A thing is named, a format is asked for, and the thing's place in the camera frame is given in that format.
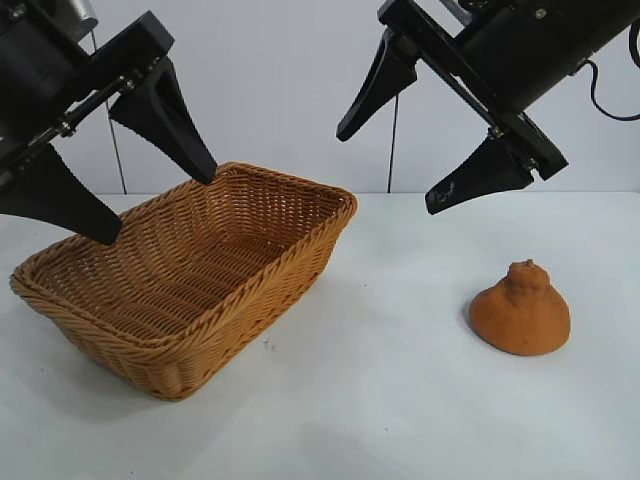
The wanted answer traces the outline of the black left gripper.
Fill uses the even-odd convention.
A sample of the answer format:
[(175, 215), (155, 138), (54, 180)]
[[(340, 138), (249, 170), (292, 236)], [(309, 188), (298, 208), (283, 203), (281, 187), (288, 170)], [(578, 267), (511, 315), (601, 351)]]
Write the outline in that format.
[(97, 26), (87, 1), (4, 1), (1, 4), (1, 212), (56, 225), (104, 245), (122, 221), (87, 190), (50, 144), (8, 168), (67, 110), (92, 93), (109, 98), (159, 61), (110, 118), (153, 144), (199, 183), (217, 163), (189, 114), (172, 61), (174, 39), (146, 12), (94, 53), (80, 41)]

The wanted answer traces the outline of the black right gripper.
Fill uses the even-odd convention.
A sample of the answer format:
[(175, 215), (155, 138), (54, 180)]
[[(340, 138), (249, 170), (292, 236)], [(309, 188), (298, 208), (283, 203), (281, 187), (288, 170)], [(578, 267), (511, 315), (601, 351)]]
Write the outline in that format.
[(525, 111), (625, 29), (639, 30), (636, 1), (463, 1), (469, 22), (449, 34), (414, 1), (387, 1), (373, 63), (336, 137), (348, 141), (428, 64), (489, 124), (486, 139), (425, 195), (435, 215), (547, 180), (568, 162)]

